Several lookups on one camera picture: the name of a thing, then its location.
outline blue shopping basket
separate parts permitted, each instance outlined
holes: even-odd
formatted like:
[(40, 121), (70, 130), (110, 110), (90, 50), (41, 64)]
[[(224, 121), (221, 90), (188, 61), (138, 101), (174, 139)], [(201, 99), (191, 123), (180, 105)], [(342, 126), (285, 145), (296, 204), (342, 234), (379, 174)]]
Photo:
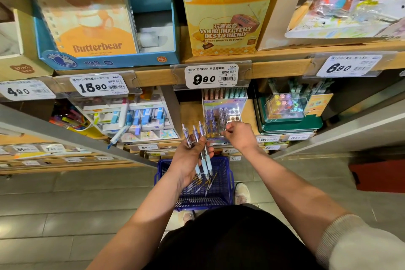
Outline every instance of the blue shopping basket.
[[(171, 159), (162, 159), (158, 163), (158, 172), (155, 175), (155, 185), (159, 179), (166, 173), (171, 164)], [(212, 179), (217, 173), (217, 176), (209, 189), (207, 196), (205, 191), (207, 185), (203, 186), (197, 193), (196, 191), (200, 186), (195, 186), (189, 192), (185, 188), (176, 203), (175, 210), (177, 211), (196, 211), (201, 209), (212, 209), (216, 207), (232, 205), (233, 204), (233, 191), (235, 183), (233, 180), (233, 173), (229, 168), (229, 160), (227, 157), (212, 157), (211, 165), (213, 170)], [(203, 183), (205, 183), (204, 174), (202, 176)]]

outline barcode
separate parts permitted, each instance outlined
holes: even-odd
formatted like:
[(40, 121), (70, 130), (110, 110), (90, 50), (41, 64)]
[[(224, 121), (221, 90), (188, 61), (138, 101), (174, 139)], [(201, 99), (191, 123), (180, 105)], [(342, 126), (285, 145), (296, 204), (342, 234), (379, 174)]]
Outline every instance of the barcode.
[(235, 81), (236, 76), (225, 76), (225, 77), (220, 77), (220, 81)]
[(34, 89), (33, 92), (34, 92), (35, 94), (49, 93), (49, 90), (45, 90), (45, 89)]
[(368, 69), (368, 66), (356, 66), (353, 70), (354, 71), (364, 71), (365, 69)]
[(117, 86), (108, 86), (110, 88), (110, 90), (116, 90), (116, 89), (124, 89), (125, 86), (123, 86), (122, 84), (119, 84)]

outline hand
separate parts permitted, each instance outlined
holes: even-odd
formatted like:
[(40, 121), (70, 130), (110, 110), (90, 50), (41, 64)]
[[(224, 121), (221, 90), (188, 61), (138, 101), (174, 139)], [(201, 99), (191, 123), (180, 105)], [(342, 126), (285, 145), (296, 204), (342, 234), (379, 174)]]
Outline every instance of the hand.
[[(178, 180), (180, 190), (183, 190), (193, 180), (196, 174), (195, 167), (197, 162), (201, 165), (201, 160), (198, 156), (200, 155), (200, 152), (203, 151), (206, 142), (207, 139), (201, 137), (195, 146), (190, 149), (187, 145), (187, 140), (184, 139), (177, 147), (167, 173), (170, 173), (170, 175), (173, 175), (175, 179)], [(214, 147), (209, 147), (209, 142), (207, 142), (207, 147), (209, 157), (212, 158), (214, 155)]]
[(231, 122), (226, 125), (222, 134), (242, 154), (258, 147), (252, 126), (243, 122)]

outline notebook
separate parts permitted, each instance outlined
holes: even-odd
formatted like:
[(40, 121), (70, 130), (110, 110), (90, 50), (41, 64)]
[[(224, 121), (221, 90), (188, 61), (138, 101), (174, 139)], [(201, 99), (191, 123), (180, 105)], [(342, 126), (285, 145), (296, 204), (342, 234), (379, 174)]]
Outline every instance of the notebook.
[(37, 0), (58, 50), (74, 57), (139, 52), (127, 0)]

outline tiled floor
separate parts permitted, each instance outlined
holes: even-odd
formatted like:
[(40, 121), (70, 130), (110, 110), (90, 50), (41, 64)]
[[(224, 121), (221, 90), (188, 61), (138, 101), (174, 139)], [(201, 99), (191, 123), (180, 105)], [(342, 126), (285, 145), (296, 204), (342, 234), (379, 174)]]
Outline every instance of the tiled floor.
[[(370, 225), (405, 240), (405, 194), (357, 191), (343, 159), (281, 163)], [(253, 204), (290, 226), (247, 161), (233, 161), (231, 169)], [(151, 190), (154, 174), (137, 167), (0, 177), (0, 270), (85, 269)], [(174, 213), (166, 230), (178, 222)]]

